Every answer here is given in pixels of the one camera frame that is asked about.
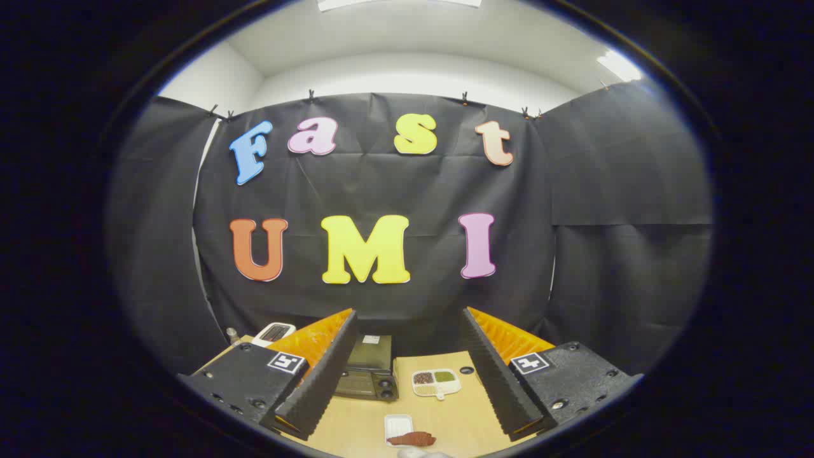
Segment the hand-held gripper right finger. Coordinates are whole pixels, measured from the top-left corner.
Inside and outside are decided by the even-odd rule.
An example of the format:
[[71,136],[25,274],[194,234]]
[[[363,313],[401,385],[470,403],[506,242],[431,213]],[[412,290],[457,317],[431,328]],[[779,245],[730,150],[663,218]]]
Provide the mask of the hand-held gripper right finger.
[[587,345],[553,345],[472,307],[460,313],[460,345],[511,441],[584,417],[642,379]]

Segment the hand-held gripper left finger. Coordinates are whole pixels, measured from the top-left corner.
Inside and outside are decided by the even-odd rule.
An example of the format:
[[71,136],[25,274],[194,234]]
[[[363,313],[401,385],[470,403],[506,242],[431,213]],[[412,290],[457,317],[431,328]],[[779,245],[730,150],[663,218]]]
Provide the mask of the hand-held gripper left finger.
[[345,309],[270,345],[239,342],[179,380],[222,412],[307,440],[335,393],[356,337],[357,312]]

